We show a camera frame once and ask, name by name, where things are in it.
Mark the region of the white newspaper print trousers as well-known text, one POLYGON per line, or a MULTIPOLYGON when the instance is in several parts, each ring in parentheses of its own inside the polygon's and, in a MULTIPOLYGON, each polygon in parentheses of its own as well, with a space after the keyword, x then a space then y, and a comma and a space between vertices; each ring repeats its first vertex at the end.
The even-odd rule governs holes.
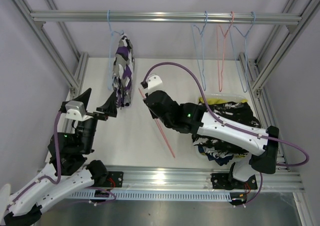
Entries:
POLYGON ((208 159, 233 159, 234 155, 229 152, 216 150, 214 147, 207 148, 203 146, 198 147, 198 151, 202 155, 206 155, 208 159))

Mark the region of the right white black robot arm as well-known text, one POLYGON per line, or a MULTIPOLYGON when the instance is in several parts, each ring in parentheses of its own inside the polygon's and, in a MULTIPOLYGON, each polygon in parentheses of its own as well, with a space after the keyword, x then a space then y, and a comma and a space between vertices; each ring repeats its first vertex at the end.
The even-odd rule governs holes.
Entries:
POLYGON ((181 134, 197 134, 220 139, 246 151, 248 155, 233 164, 227 176, 233 188, 241 187, 256 173, 274 174, 278 156, 279 129, 254 128, 212 114, 195 103, 178 104, 164 91, 146 95, 143 102, 153 118, 181 134))

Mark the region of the navy blue trousers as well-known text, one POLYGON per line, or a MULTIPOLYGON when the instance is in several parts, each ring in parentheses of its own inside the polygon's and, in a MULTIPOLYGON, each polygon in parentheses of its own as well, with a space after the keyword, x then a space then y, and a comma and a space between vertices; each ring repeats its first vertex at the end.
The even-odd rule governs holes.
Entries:
POLYGON ((232 159, 231 160, 229 160, 229 159, 208 159, 208 160, 209 161, 214 161, 219 166, 223 166, 223 165, 227 165, 232 159))

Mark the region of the black white floral trousers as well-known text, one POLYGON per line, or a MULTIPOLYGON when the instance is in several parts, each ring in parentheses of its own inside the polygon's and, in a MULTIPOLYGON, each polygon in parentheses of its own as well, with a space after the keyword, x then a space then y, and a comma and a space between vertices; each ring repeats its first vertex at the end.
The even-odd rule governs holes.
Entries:
MULTIPOLYGON (((221 103, 209 104, 211 110, 226 119, 235 121, 246 126, 261 128, 261 123, 256 117, 254 117, 253 111, 250 108, 247 100, 241 102, 227 102, 222 101, 221 103)), ((201 136, 197 134, 192 135, 192 142, 194 146, 205 146, 208 148, 214 147, 218 150, 227 151, 233 155, 246 155, 248 151, 242 149, 234 144, 223 141, 221 139, 201 136)))

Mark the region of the purple grey patterned trousers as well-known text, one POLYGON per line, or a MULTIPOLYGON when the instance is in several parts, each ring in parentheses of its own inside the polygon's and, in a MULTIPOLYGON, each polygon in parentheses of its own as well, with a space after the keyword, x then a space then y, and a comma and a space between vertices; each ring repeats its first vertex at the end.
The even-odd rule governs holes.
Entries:
POLYGON ((112 87, 116 92, 116 106, 128 107, 132 102, 135 57, 133 45, 126 34, 122 34, 115 53, 112 70, 112 87))

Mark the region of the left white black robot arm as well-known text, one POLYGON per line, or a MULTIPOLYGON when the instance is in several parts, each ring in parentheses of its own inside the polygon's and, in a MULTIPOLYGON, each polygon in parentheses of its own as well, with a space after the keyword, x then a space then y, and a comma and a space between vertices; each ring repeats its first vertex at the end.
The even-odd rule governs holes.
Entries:
POLYGON ((87 155, 93 153, 98 121, 117 116, 117 95, 112 92, 95 112, 88 112, 91 92, 88 88, 74 99, 62 102, 48 145, 49 162, 34 179, 8 198, 5 225, 33 225, 70 194, 103 186, 109 180, 102 161, 86 163, 86 160, 87 155))

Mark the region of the light blue wire hanger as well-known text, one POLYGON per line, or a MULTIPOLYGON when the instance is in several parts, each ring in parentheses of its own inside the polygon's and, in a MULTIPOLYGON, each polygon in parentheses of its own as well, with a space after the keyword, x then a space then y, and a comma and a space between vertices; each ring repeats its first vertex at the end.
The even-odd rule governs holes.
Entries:
POLYGON ((108 67, 107 67, 107 88, 109 91, 113 90, 113 66, 112 66, 112 48, 113 48, 113 42, 114 42, 114 37, 115 34, 118 34, 119 36, 124 34, 124 31, 114 31, 112 29, 111 21, 110 21, 110 13, 111 11, 107 11, 107 23, 109 27, 109 32, 110 32, 110 43, 109 43, 109 51, 108 51, 108 67))
POLYGON ((230 42, 231 42, 231 48, 232 48, 232 52, 233 52, 233 57, 234 57, 234 61, 235 61, 235 66, 236 66, 236 70, 237 70, 237 74, 238 74, 238 77, 239 77, 239 81, 240 81, 240 85, 241 85, 241 88, 242 88, 242 91, 244 93, 246 93, 249 89, 249 80, 248 80, 248 76, 247 76, 247 73, 248 73, 248 70, 249 70, 249 66, 248 66, 248 54, 247 54, 247 41, 248 41, 248 36, 254 26, 254 24, 256 23, 256 14, 255 12, 251 12, 251 16, 253 17, 253 19, 251 20, 251 26, 249 27, 249 29, 247 30, 246 33, 242 33, 240 31, 240 29, 234 25, 234 12, 231 12, 231 15, 232 15, 232 20, 231 20, 231 23, 230 23, 230 26, 235 28, 238 33, 243 37, 244 39, 244 62, 245 62, 245 67, 244 67, 244 73, 243 73, 243 77, 241 76, 240 74, 240 69, 239 69, 239 66, 238 66, 238 61, 239 59, 236 58, 236 50, 235 50, 235 46, 234 46, 234 42, 233 42, 233 36, 232 36, 232 32, 231 30, 229 30, 229 36, 230 36, 230 42))

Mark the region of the pink wire hanger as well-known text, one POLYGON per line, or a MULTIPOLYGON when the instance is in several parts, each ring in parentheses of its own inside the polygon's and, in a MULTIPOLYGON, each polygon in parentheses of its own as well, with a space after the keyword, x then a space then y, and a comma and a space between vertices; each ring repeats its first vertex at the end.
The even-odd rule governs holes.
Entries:
POLYGON ((165 132, 163 131, 163 129, 162 129, 160 123, 159 123, 159 120, 158 119, 154 119, 154 122, 156 123, 156 125, 157 125, 157 127, 158 127, 158 129, 159 129, 159 131, 160 131, 160 133, 161 133, 161 135, 162 135, 162 137, 163 137, 163 139, 164 139, 164 141, 165 141, 165 143, 166 143, 166 145, 167 145, 172 157, 175 158, 176 157, 175 153, 174 153, 174 151, 173 151, 173 149, 172 149, 172 147, 171 147, 171 145, 170 145, 170 143, 169 143, 169 141, 168 141, 168 139, 166 137, 165 132))
POLYGON ((230 13, 231 20, 229 22, 228 28, 224 31, 221 24, 216 27, 216 52, 218 55, 217 59, 217 75, 218 75, 218 91, 223 91, 223 72, 225 64, 225 50, 226 50, 226 40, 230 32, 231 26, 234 23, 235 14, 230 13))

